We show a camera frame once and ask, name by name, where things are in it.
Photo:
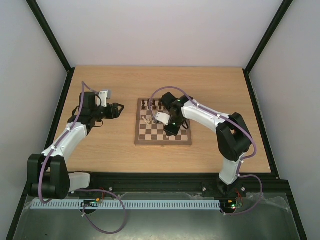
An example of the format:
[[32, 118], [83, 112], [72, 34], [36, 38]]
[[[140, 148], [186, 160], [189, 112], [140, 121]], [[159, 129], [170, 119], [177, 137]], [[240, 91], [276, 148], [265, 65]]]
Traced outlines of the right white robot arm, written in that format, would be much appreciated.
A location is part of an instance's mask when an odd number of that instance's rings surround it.
[[218, 191], [229, 196], [236, 189], [241, 158], [249, 151], [252, 144], [251, 134], [243, 117], [234, 113], [216, 112], [206, 107], [192, 97], [175, 97], [167, 92], [160, 98], [160, 102], [168, 113], [158, 112], [155, 120], [164, 124], [167, 136], [177, 136], [181, 126], [187, 121], [195, 121], [212, 130], [217, 137], [218, 149], [223, 156], [223, 167], [219, 173]]

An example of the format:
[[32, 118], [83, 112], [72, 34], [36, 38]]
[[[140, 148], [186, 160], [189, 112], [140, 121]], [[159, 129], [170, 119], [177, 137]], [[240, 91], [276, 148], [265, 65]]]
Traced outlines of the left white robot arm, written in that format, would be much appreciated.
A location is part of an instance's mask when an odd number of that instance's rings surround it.
[[63, 200], [70, 192], [89, 187], [91, 175], [87, 172], [70, 173], [67, 161], [97, 123], [120, 117], [124, 105], [108, 103], [108, 99], [107, 90], [80, 94], [79, 104], [72, 111], [62, 134], [42, 153], [28, 158], [26, 190], [29, 196], [44, 202]]

